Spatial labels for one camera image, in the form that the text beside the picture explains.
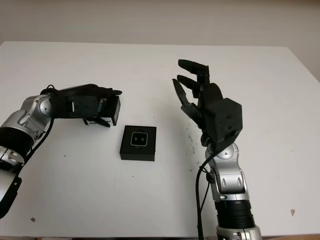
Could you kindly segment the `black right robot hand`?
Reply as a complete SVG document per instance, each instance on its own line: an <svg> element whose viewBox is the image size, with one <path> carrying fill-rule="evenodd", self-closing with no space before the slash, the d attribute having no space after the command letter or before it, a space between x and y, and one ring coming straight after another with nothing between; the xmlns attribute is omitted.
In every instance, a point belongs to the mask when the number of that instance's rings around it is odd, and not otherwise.
<svg viewBox="0 0 320 240"><path fill-rule="evenodd" d="M183 75L172 80L181 110L201 129L203 145L217 142L216 124L207 107L222 100L223 95L218 85L210 82L209 66L186 59L179 59L178 66L196 75L196 80ZM191 90L197 104L188 101L183 86Z"/></svg>

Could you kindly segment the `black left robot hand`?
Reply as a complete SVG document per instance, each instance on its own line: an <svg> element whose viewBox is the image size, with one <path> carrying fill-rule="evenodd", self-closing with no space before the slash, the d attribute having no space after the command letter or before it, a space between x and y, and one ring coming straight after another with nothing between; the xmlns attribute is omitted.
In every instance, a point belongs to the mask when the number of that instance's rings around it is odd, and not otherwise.
<svg viewBox="0 0 320 240"><path fill-rule="evenodd" d="M49 89L51 117L83 119L86 125L115 126L120 111L122 91L85 84L57 90Z"/></svg>

